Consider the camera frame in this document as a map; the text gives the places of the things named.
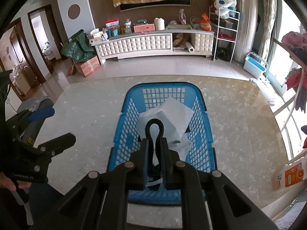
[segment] white pillar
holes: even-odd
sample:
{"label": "white pillar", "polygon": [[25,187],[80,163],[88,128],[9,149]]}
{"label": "white pillar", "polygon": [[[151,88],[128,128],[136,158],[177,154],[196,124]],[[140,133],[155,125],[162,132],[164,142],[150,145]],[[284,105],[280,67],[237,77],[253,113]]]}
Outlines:
{"label": "white pillar", "polygon": [[[88,0],[57,0],[62,21],[68,37],[83,29],[85,33],[90,33],[94,28],[94,20]],[[68,17],[68,9],[73,4],[80,7],[79,16],[72,20]]]}

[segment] green bag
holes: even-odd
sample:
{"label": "green bag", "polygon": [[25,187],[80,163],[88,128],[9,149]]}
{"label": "green bag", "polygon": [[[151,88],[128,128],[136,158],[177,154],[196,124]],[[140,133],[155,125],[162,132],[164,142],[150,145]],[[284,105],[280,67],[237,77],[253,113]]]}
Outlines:
{"label": "green bag", "polygon": [[65,42],[61,53],[75,62],[85,62],[96,53],[96,50],[90,46],[84,30],[81,29]]}

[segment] pink cloth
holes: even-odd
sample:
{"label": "pink cloth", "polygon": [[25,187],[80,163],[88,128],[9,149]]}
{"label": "pink cloth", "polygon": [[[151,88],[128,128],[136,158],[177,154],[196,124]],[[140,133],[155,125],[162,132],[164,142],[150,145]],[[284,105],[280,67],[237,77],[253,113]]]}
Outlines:
{"label": "pink cloth", "polygon": [[307,49],[307,33],[289,32],[282,38],[281,42],[288,47],[304,47]]}

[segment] wall-mounted tv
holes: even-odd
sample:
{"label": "wall-mounted tv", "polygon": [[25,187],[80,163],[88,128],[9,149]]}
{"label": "wall-mounted tv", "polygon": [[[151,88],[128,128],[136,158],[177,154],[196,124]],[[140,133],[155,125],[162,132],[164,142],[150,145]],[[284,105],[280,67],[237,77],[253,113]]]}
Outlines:
{"label": "wall-mounted tv", "polygon": [[161,2],[134,3],[119,5],[120,11],[153,6],[191,6],[191,0],[165,0]]}

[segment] white bottle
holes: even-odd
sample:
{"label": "white bottle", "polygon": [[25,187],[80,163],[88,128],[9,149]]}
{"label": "white bottle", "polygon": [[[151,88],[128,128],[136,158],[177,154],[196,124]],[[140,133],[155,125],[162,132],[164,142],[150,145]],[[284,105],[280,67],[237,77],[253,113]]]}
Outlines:
{"label": "white bottle", "polygon": [[154,26],[156,30],[164,30],[165,29],[164,20],[162,18],[154,19]]}

